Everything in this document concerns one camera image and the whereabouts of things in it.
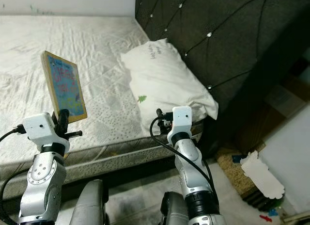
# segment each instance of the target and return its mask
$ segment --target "mattress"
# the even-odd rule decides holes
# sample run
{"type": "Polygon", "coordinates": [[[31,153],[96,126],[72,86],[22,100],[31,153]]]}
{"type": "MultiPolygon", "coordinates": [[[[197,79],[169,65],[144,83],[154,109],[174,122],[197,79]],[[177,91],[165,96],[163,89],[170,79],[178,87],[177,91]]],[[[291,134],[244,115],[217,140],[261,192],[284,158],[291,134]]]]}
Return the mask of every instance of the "mattress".
{"type": "MultiPolygon", "coordinates": [[[[83,136],[70,140],[65,182],[171,155],[143,135],[130,74],[120,61],[121,53],[149,40],[134,18],[0,16],[0,27],[2,133],[24,117],[52,113],[40,60],[44,50],[78,66],[88,118],[69,124],[68,132],[82,130],[83,136]]],[[[202,124],[193,129],[198,140],[202,124]]],[[[29,168],[37,153],[26,135],[6,138],[0,144],[0,180],[29,168]]],[[[16,178],[5,197],[22,194],[25,186],[23,176],[16,178]]]]}

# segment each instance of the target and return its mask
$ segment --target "white mattress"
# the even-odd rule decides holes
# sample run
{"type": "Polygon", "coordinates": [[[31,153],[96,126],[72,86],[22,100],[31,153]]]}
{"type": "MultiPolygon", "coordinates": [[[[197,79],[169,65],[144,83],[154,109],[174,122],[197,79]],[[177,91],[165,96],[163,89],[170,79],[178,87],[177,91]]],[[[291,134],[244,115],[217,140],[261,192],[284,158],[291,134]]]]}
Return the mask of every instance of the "white mattress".
{"type": "MultiPolygon", "coordinates": [[[[83,136],[70,140],[70,151],[144,137],[129,72],[120,54],[148,41],[129,17],[0,16],[0,130],[22,119],[53,112],[40,54],[50,51],[77,64],[88,118],[69,125],[83,136]]],[[[36,147],[26,135],[0,144],[0,163],[31,160],[36,147]]]]}

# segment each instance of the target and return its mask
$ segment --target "white pillow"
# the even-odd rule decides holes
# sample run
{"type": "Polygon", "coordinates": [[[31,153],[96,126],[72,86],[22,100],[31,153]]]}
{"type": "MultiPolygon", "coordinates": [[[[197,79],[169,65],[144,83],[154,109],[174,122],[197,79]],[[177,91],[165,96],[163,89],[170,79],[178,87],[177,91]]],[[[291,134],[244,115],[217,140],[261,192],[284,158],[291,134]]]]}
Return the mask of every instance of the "white pillow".
{"type": "MultiPolygon", "coordinates": [[[[138,102],[145,136],[149,136],[149,127],[157,117],[158,108],[166,113],[175,106],[188,105],[192,108],[193,122],[207,115],[216,120],[218,103],[167,39],[149,41],[122,54],[121,59],[130,70],[130,88],[138,102]]],[[[155,124],[154,134],[159,134],[155,124]]]]}

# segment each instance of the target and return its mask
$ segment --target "tiled floor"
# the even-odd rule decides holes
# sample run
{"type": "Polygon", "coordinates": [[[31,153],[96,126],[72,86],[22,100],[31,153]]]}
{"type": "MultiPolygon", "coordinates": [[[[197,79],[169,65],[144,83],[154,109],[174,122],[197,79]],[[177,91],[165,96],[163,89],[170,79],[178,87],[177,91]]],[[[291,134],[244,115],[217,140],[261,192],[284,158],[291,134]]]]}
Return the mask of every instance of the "tiled floor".
{"type": "MultiPolygon", "coordinates": [[[[220,202],[220,212],[227,225],[279,225],[278,217],[266,222],[258,210],[241,200],[217,163],[210,169],[220,202]]],[[[160,204],[164,192],[180,192],[176,170],[160,173],[128,184],[112,188],[107,203],[107,213],[112,225],[157,225],[160,221],[160,204]]],[[[76,200],[62,205],[56,225],[68,225],[76,200]]]]}

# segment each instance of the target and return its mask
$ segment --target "headboard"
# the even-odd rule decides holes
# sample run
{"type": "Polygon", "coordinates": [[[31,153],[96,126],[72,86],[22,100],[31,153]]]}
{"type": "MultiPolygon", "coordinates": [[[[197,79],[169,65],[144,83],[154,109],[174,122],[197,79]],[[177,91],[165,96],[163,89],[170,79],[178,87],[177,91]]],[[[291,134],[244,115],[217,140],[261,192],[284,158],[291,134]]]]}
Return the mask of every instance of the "headboard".
{"type": "Polygon", "coordinates": [[[136,0],[151,40],[168,38],[219,103],[205,120],[212,153],[310,46],[310,0],[136,0]]]}

